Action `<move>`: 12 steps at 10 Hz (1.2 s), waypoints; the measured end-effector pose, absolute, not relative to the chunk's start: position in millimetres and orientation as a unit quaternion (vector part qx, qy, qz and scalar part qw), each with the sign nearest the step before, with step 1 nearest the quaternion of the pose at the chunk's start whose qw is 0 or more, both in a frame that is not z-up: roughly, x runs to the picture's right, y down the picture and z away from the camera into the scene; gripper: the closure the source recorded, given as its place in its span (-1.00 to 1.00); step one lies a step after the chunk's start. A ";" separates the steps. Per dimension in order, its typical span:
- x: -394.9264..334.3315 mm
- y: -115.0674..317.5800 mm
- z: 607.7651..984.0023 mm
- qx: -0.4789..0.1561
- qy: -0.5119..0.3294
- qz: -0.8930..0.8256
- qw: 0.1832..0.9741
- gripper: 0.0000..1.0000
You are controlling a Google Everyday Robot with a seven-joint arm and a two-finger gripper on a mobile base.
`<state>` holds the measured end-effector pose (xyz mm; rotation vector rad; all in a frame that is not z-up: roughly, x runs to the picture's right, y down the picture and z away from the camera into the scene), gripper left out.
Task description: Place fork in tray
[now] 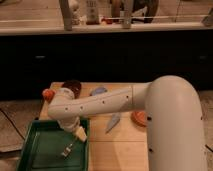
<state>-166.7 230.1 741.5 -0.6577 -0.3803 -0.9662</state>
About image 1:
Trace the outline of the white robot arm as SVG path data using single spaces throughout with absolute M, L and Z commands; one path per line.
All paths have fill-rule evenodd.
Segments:
M 208 171 L 200 99 L 182 77 L 161 76 L 79 99 L 61 88 L 48 107 L 55 120 L 128 111 L 147 114 L 149 171 Z

